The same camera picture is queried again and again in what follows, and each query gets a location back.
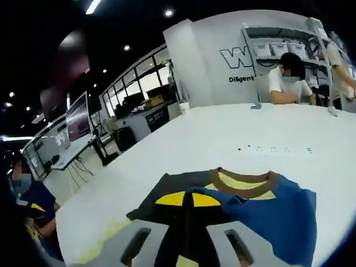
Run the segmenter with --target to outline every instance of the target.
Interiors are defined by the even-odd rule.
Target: face mask
[[[293,85],[298,82],[298,77],[293,76],[283,76],[282,81],[287,85]]]
[[[22,174],[19,180],[12,181],[12,185],[17,194],[23,194],[29,189],[31,182],[31,174]]]

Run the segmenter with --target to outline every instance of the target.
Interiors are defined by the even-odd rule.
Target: white wall
[[[191,22],[188,19],[164,32],[175,71],[187,88],[190,106],[256,102],[254,71],[241,28],[275,26],[307,29],[306,17],[272,10],[224,13]],[[230,55],[230,65],[223,55]],[[246,77],[230,82],[229,77]]]

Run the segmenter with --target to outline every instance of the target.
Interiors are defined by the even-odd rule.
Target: floor
[[[109,142],[105,148],[108,154],[119,152],[114,141]],[[96,175],[104,168],[98,155],[91,147],[88,147],[86,150],[84,150],[84,152],[80,154],[80,158],[82,159],[82,163],[86,169],[88,169],[94,175]],[[95,179],[95,177],[93,177],[90,173],[79,170],[79,168],[85,170],[85,168],[83,168],[83,166],[78,161],[75,161],[72,163],[72,165],[65,169],[65,171],[53,170],[44,180],[43,183],[49,189],[52,195],[55,196],[56,202],[59,205],[62,206],[69,198],[71,198],[80,190],[78,185],[74,182],[73,178],[80,187],[86,183],[84,180],[91,181],[92,179]]]

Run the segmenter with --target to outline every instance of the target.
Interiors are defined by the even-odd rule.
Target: man
[[[328,31],[332,40],[327,46],[327,55],[332,66],[333,92],[330,96],[335,108],[341,110],[340,95],[347,99],[355,98],[356,81],[352,79],[348,59],[341,48],[341,41],[334,31]]]
[[[268,78],[273,104],[299,103],[300,96],[305,95],[311,105],[316,105],[315,96],[304,80],[304,64],[297,55],[283,54],[278,67],[269,72]]]

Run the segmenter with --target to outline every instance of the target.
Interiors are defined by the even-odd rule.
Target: white box
[[[306,56],[305,45],[302,43],[289,43],[289,52],[298,55],[301,59],[308,58]]]
[[[276,42],[270,44],[275,56],[281,57],[283,54],[288,53],[288,48],[286,43]]]
[[[258,57],[271,56],[271,50],[268,43],[254,43],[254,51]]]

